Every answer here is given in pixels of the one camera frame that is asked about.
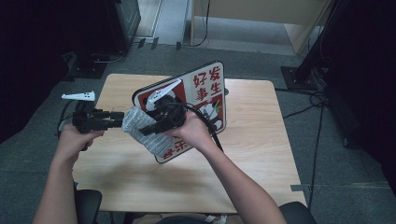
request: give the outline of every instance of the left hand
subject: left hand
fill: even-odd
[[[90,147],[93,139],[102,136],[104,133],[105,131],[80,133],[72,124],[64,125],[54,159],[59,162],[67,162],[73,166],[78,159],[79,152],[85,145],[88,144],[88,147]]]

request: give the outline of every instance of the wooden table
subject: wooden table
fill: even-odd
[[[127,111],[132,94],[166,77],[107,77],[96,108]],[[265,188],[278,205],[305,204],[290,143],[270,81],[226,79],[227,126],[219,134],[224,152]],[[235,213],[210,165],[192,148],[159,164],[121,128],[109,129],[80,153],[74,168],[79,189],[103,194],[101,211]]]

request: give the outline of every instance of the right hand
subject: right hand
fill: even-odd
[[[166,131],[164,134],[180,137],[185,143],[200,151],[208,145],[214,144],[204,122],[192,112],[186,113],[186,121],[183,126]]]

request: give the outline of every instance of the hand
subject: hand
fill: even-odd
[[[79,152],[87,144],[90,147],[93,139],[102,136],[105,131],[94,131],[90,133],[80,133],[77,128],[71,124],[64,125],[61,137],[54,156],[55,161],[67,162],[71,166],[78,159]]]
[[[208,144],[214,144],[204,122],[192,112],[186,113],[186,121],[183,126],[166,131],[164,134],[180,137],[185,143],[200,151]]]

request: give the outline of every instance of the power cord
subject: power cord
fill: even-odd
[[[318,142],[319,142],[319,138],[320,138],[322,121],[323,121],[323,110],[324,110],[324,107],[328,104],[327,98],[322,99],[322,97],[326,97],[323,91],[308,92],[308,91],[296,91],[296,90],[286,90],[286,89],[276,89],[276,91],[286,91],[286,92],[309,95],[309,101],[311,103],[311,105],[309,107],[307,107],[301,111],[291,113],[291,114],[283,117],[283,119],[289,118],[294,115],[301,114],[313,107],[320,107],[319,127],[318,127],[317,139],[316,139],[316,143],[315,143],[314,161],[312,164],[312,175],[311,175],[312,177],[311,177],[311,183],[310,183],[310,187],[309,187],[309,199],[308,199],[308,205],[307,205],[308,210],[311,211],[312,201],[313,201],[313,197],[314,197],[316,170],[317,170]]]
[[[110,223],[114,224],[114,216],[113,216],[113,212],[109,212],[110,213]]]
[[[64,117],[64,114],[66,113],[67,107],[69,107],[69,105],[70,105],[72,102],[74,102],[74,101],[75,101],[75,100],[69,100],[69,101],[67,101],[67,103],[64,105],[64,109],[62,110],[61,117],[59,118],[58,125],[56,126],[56,136],[58,137],[58,139],[59,139],[59,137],[61,136],[61,130],[59,130],[59,129],[61,128],[62,122],[64,122],[65,120],[70,119],[70,118],[73,117],[73,115],[70,115],[70,116],[67,116],[67,117],[65,118],[65,117]]]
[[[93,54],[91,54],[91,57],[94,57],[94,55],[99,55],[100,53],[93,53]],[[112,60],[112,61],[96,61],[96,60],[93,60],[93,62],[94,63],[116,63],[116,62],[118,62],[119,60],[121,60],[123,57],[125,56],[125,51],[122,53],[122,55],[118,58],[118,59],[116,59],[116,60]]]
[[[207,21],[209,19],[209,9],[210,9],[210,0],[207,2],[207,9],[206,9],[206,21],[205,21],[205,36],[204,39],[201,41],[201,43],[196,44],[196,45],[192,45],[191,47],[199,47],[201,46],[207,38]]]
[[[327,86],[327,83],[324,81],[323,75],[326,72],[321,67],[313,67],[312,68],[312,75],[314,76],[316,82],[324,89]]]
[[[169,106],[169,105],[176,105],[176,106],[182,106],[190,111],[192,111],[194,114],[196,114],[198,116],[198,118],[206,125],[207,129],[209,130],[210,135],[213,137],[213,140],[215,141],[216,145],[218,146],[218,148],[223,151],[221,143],[218,139],[218,135],[216,134],[215,129],[213,128],[213,126],[209,123],[209,121],[205,118],[205,116],[198,110],[192,108],[189,105],[184,105],[184,104],[180,104],[180,103],[168,103],[165,104],[163,106],[161,106],[159,109]]]

